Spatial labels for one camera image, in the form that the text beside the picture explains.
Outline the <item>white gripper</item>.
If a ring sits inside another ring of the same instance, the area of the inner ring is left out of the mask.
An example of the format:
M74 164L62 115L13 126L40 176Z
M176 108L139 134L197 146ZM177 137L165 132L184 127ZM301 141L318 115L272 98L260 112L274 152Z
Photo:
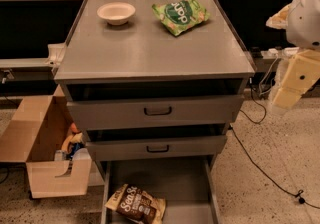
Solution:
M274 29L287 28L290 5L284 6L266 21ZM273 92L272 104L282 109L291 109L320 79L320 52L304 50L289 58L289 66L281 82L282 88Z

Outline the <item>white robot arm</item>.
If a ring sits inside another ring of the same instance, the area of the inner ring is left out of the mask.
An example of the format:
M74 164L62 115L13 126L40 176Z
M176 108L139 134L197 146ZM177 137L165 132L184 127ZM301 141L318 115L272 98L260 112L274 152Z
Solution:
M320 0L293 0L266 25L285 28L287 41L297 47L279 62L268 98L273 113L284 113L320 79Z

